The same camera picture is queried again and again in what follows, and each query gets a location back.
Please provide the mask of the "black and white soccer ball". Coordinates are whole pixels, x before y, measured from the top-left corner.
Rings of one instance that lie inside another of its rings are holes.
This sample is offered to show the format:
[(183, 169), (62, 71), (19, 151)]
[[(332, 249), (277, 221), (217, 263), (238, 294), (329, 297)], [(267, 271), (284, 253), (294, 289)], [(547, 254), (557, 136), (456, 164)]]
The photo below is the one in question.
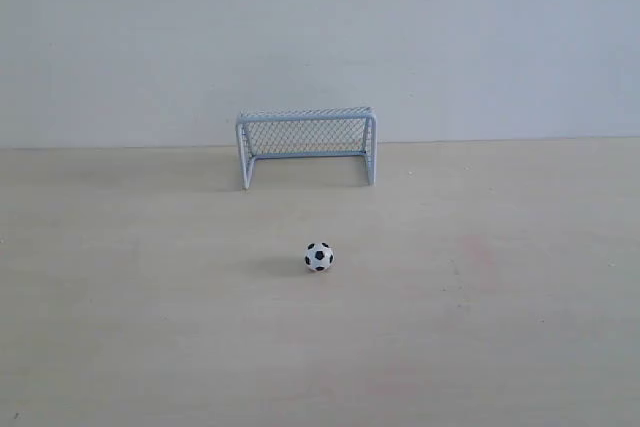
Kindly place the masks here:
[(325, 272), (334, 262), (333, 249), (326, 242), (314, 242), (307, 246), (304, 256), (305, 266), (311, 272)]

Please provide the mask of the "small white soccer goal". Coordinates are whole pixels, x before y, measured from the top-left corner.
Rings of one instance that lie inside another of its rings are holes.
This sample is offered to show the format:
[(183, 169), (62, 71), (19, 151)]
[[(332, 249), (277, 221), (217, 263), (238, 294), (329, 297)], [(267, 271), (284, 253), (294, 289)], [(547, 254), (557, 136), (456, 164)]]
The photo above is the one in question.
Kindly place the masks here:
[(361, 157), (367, 182), (376, 182), (378, 121), (371, 107), (241, 112), (235, 135), (245, 190), (261, 160)]

